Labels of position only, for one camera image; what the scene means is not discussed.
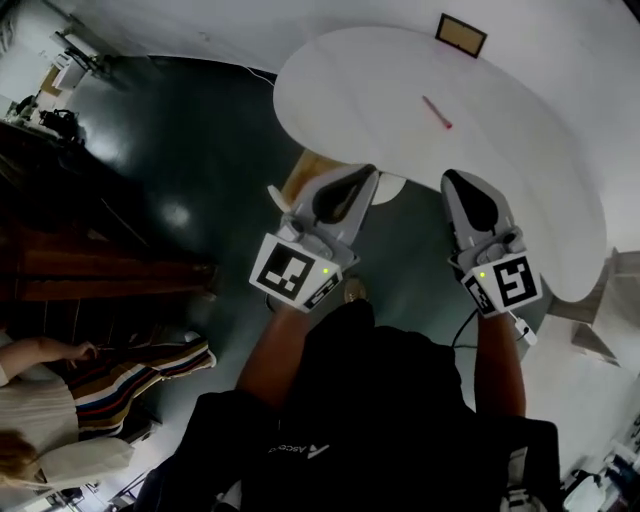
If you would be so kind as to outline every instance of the white wall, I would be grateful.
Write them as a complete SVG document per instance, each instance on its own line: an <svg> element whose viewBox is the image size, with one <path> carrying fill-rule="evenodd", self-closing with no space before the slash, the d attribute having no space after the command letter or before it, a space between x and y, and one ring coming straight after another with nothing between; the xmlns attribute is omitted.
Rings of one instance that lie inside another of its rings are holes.
<svg viewBox="0 0 640 512"><path fill-rule="evenodd" d="M36 94L62 48L50 36L68 23L40 0L23 0L15 14L16 37L0 57L0 94L21 101Z"/></svg>
<svg viewBox="0 0 640 512"><path fill-rule="evenodd" d="M63 48L51 40L69 23L40 0L21 0L16 13L16 39L32 52L53 62Z"/></svg>
<svg viewBox="0 0 640 512"><path fill-rule="evenodd" d="M527 416L558 427L563 474L582 457L599 468L637 393L635 373L571 348L572 324L547 315L522 361Z"/></svg>
<svg viewBox="0 0 640 512"><path fill-rule="evenodd" d="M611 245L640 249L640 24L622 0L75 0L74 14L129 55L278 71L320 34L356 25L434 33L440 13L489 37L482 56L544 98L578 136Z"/></svg>
<svg viewBox="0 0 640 512"><path fill-rule="evenodd" d="M20 102L37 94L51 62L21 43L15 43L0 58L0 94Z"/></svg>

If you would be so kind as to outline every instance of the logo on shirt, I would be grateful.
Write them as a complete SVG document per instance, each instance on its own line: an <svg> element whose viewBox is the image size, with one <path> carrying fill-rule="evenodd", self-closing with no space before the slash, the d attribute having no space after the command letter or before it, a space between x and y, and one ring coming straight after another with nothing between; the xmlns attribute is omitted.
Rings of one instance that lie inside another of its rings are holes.
<svg viewBox="0 0 640 512"><path fill-rule="evenodd" d="M292 446L290 444L281 444L280 446L274 446L267 453L273 453L276 451L280 452L291 452L291 453L304 453L307 448L309 448L309 453L307 454L307 459L313 459L317 455L320 455L323 451L329 448L328 444L317 448L315 444L311 446Z"/></svg>
<svg viewBox="0 0 640 512"><path fill-rule="evenodd" d="M316 455L320 455L327 448L329 448L328 444L325 444L322 448L316 448L316 445L312 444L309 447L309 454L307 455L307 459L313 459Z"/></svg>

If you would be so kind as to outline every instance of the wooden board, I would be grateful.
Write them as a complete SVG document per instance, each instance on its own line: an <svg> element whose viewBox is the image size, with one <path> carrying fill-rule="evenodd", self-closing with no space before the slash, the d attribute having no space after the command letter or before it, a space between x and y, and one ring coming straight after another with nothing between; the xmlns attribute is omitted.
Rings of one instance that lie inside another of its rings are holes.
<svg viewBox="0 0 640 512"><path fill-rule="evenodd" d="M302 187L304 187L310 179L320 176L325 172L332 171L342 165L345 164L322 157L313 151L305 149L282 187L281 193L283 199L288 205L292 205L302 190Z"/></svg>

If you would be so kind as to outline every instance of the blonde hair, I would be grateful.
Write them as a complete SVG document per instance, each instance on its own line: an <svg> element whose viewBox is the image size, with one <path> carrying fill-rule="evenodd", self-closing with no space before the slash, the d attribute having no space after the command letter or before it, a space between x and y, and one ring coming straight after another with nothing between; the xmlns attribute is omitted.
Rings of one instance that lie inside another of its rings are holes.
<svg viewBox="0 0 640 512"><path fill-rule="evenodd" d="M30 480L38 459L36 449L15 430L0 430L0 485Z"/></svg>

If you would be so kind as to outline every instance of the shoe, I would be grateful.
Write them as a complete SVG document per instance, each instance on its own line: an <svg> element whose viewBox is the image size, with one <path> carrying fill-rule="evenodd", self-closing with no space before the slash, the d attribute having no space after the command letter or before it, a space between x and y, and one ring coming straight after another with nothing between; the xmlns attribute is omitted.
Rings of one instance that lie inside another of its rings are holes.
<svg viewBox="0 0 640 512"><path fill-rule="evenodd" d="M344 303L348 304L358 299L367 300L367 289L359 277L350 277L344 284Z"/></svg>

